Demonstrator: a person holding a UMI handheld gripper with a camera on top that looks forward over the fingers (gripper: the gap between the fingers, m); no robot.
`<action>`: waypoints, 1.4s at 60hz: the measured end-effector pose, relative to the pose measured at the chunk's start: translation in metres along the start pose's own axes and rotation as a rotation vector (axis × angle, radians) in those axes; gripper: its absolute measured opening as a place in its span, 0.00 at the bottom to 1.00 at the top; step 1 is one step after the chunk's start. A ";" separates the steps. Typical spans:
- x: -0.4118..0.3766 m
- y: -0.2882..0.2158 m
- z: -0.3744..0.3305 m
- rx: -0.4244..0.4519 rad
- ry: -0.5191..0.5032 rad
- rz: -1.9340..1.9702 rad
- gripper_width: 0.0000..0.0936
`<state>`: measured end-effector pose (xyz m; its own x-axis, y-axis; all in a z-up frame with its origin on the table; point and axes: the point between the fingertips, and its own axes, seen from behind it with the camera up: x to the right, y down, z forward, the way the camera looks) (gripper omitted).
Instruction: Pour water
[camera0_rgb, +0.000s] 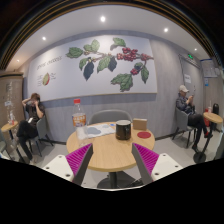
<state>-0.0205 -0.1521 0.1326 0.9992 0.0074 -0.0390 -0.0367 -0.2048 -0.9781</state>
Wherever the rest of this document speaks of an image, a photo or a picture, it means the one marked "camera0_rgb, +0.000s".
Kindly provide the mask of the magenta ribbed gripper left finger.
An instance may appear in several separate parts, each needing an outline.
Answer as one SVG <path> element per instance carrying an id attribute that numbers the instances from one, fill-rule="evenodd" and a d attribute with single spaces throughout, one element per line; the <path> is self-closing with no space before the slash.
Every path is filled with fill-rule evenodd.
<path id="1" fill-rule="evenodd" d="M 87 144 L 67 156 L 58 155 L 50 161 L 43 170 L 65 180 L 81 185 L 93 155 L 93 144 Z"/>

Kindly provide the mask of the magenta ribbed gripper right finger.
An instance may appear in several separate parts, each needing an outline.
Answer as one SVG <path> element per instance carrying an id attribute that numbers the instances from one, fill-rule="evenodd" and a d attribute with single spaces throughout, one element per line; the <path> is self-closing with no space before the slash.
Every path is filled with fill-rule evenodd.
<path id="1" fill-rule="evenodd" d="M 182 169 L 182 166 L 167 153 L 157 154 L 137 143 L 132 144 L 132 154 L 144 185 Z"/>

